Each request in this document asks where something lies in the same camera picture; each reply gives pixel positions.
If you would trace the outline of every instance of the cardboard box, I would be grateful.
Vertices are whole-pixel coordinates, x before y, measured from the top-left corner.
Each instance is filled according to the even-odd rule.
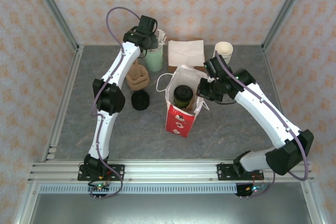
[[[180,40],[180,39],[177,39],[177,38],[167,38],[167,41],[170,41],[170,40],[173,40],[173,41],[193,41],[193,40],[202,40],[202,39],[201,38],[191,38],[189,40]],[[169,73],[174,73],[175,70],[177,69],[177,66],[169,66],[169,47],[168,47],[168,56],[167,57],[168,57],[168,72]],[[202,71],[202,72],[207,73],[204,66],[189,66],[189,67],[193,67],[194,69],[197,69],[198,71]]]

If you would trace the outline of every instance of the patterned wallpaper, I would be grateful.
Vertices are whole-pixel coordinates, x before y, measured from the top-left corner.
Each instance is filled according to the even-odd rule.
[[[206,44],[261,44],[285,0],[56,0],[80,44],[115,44],[105,26],[107,11],[124,6],[154,17],[169,37],[203,38]],[[138,24],[126,11],[110,22],[119,38]]]
[[[41,159],[72,55],[43,0],[0,0],[1,223],[13,223]]]
[[[336,0],[297,0],[267,55],[285,115],[315,135],[309,159],[336,220]]]

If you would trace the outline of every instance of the mint green cup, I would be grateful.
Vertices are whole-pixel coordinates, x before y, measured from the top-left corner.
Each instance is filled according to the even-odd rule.
[[[161,70],[163,67],[163,47],[157,52],[147,52],[144,60],[147,70],[152,72]]]

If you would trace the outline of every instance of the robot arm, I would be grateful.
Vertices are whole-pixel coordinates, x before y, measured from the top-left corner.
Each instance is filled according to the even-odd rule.
[[[140,53],[141,53],[140,47],[135,46],[134,43],[124,42],[122,45],[125,50],[125,55],[123,55],[122,51],[120,50],[116,60],[112,64],[111,68],[107,71],[107,73],[102,77],[102,80],[94,81],[93,88],[94,90],[97,91],[97,93],[98,93],[99,88],[101,87],[101,84],[108,79],[113,69],[115,69],[115,67],[117,66],[118,62],[120,61],[120,58],[124,57],[121,62],[121,65],[118,67],[118,69],[116,70],[116,72],[114,73],[114,75],[108,82],[110,84],[109,89],[111,89],[111,87],[118,87],[118,90],[120,90],[122,83],[126,77],[126,74],[130,70],[130,67],[132,66],[133,62],[137,59],[137,57],[140,56]],[[91,157],[95,159],[99,159],[97,148],[96,148],[96,140],[97,140],[98,133],[99,133],[98,142],[99,142],[100,154],[103,159],[106,159],[109,156],[109,142],[111,138],[111,133],[112,133],[114,122],[118,116],[118,112],[111,114],[110,109],[108,109],[108,111],[103,110],[104,108],[106,109],[107,107],[110,107],[110,105],[111,105],[111,101],[109,97],[107,97],[107,95],[106,97],[102,97],[101,99],[99,99],[97,103],[97,107],[100,109],[99,113],[102,114],[105,119],[101,127],[100,127],[101,118],[98,117],[97,119],[96,131],[94,133],[94,139],[93,139],[90,151],[89,151],[89,154],[91,155]]]
[[[125,97],[121,92],[122,83],[140,53],[144,50],[157,48],[158,40],[154,34],[157,24],[155,19],[141,16],[138,26],[124,34],[123,50],[120,50],[111,68],[102,79],[93,81],[93,93],[99,117],[89,154],[85,156],[84,163],[80,165],[78,180],[91,181],[97,177],[104,178],[106,175],[106,161],[109,156],[109,142],[113,125],[118,113],[125,105]]]
[[[232,73],[225,61],[219,56],[222,63]],[[235,82],[219,64],[217,58],[212,58],[204,63],[208,74],[214,80],[202,78],[197,88],[197,95],[210,101],[221,102],[223,95],[228,94],[237,103],[242,105],[260,124],[271,139],[273,146],[270,149],[258,152],[247,152],[241,154],[236,161],[236,172],[253,172],[259,169],[272,169],[279,175],[284,175],[302,161],[301,151],[290,134],[291,129],[299,139],[305,155],[307,156],[313,141],[313,135],[309,130],[302,132],[297,126],[293,125],[285,118],[280,111],[263,94],[256,80],[245,70],[240,69],[233,76],[242,82],[247,89],[256,93],[261,99],[256,98],[250,91]],[[265,101],[272,107],[283,121],[286,122],[286,129],[280,119],[274,114]]]

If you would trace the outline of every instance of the white paper cup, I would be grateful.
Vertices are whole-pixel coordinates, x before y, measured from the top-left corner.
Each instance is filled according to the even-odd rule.
[[[226,64],[228,64],[230,62],[231,55],[233,52],[233,46],[229,42],[225,42],[225,41],[218,42],[215,45],[214,54],[212,57],[215,57],[216,50],[220,55],[222,55]]]

